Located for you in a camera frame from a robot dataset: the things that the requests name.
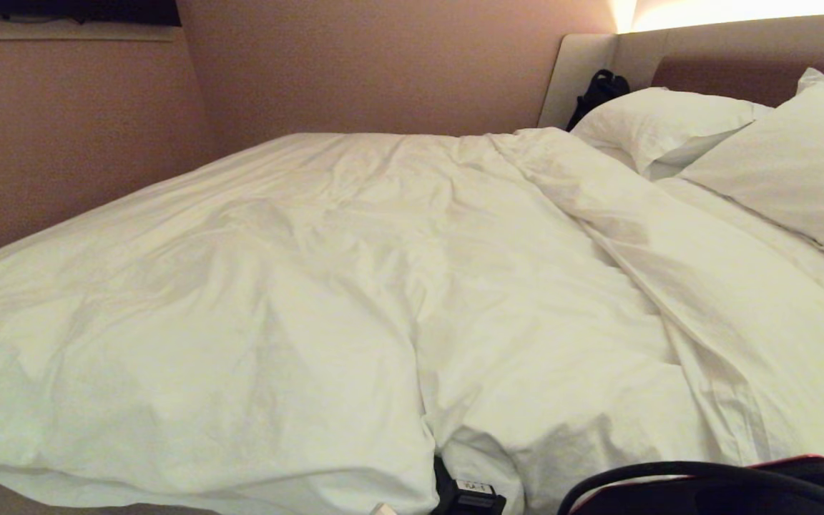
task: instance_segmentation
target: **black clip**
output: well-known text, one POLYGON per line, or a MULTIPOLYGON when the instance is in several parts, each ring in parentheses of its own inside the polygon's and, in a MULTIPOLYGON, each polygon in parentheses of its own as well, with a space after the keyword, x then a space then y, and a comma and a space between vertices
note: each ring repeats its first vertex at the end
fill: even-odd
POLYGON ((434 475, 438 479, 441 502, 431 515, 501 515, 507 499, 494 487, 475 481, 454 480, 443 460, 434 457, 434 475))

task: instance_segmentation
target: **wall light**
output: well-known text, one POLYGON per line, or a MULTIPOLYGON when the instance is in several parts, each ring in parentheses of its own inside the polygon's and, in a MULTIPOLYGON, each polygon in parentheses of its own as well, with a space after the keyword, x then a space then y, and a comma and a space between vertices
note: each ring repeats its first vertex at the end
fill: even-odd
POLYGON ((638 0, 606 0, 609 4, 609 12, 615 19, 615 32, 624 34, 632 31, 634 22, 634 6, 638 0))
POLYGON ((637 0, 631 32, 814 14, 824 14, 824 0, 637 0))

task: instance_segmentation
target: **black object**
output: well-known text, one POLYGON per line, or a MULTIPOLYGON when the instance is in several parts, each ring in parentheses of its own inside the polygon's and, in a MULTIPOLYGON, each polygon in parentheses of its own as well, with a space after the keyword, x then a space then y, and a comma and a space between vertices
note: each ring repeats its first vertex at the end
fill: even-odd
POLYGON ((0 0, 0 15, 182 26, 176 0, 0 0))
POLYGON ((559 515, 824 515, 824 457, 801 456, 754 469, 700 462, 641 463, 578 483, 559 515), (609 486, 572 511, 583 494, 645 476, 683 479, 609 486))
POLYGON ((568 121, 568 127, 565 127, 565 130, 572 130, 587 113, 598 107, 598 105, 605 104, 605 102, 624 94, 630 94, 631 91, 627 79, 610 72, 608 69, 601 69, 589 81, 587 92, 583 94, 583 97, 578 97, 578 107, 574 110, 572 119, 568 121))
POLYGON ((441 501, 431 515, 501 515, 507 499, 494 487, 474 481, 454 480, 443 460, 434 457, 434 475, 437 476, 441 501))

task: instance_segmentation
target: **wall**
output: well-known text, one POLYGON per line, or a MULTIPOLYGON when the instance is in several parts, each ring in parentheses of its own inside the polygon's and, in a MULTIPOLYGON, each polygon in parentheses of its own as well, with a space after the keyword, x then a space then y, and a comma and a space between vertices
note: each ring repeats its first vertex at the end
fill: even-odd
POLYGON ((177 0, 225 152, 299 131, 535 127, 561 37, 600 0, 177 0))
POLYGON ((0 41, 0 247, 213 159, 185 39, 0 41))

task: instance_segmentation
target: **pillowcase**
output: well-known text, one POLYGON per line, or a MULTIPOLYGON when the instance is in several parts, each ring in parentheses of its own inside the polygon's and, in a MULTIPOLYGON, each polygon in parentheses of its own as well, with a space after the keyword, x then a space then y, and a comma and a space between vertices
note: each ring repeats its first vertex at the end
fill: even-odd
POLYGON ((824 84, 824 73, 815 68, 807 68, 807 71, 803 72, 803 76, 797 81, 797 94, 801 94, 815 84, 824 84))
POLYGON ((664 157, 667 164, 689 165, 769 111, 745 100, 647 88, 593 109, 572 134, 595 147, 627 151, 644 174, 664 157))
POLYGON ((680 177, 824 245, 824 82, 804 88, 680 177))

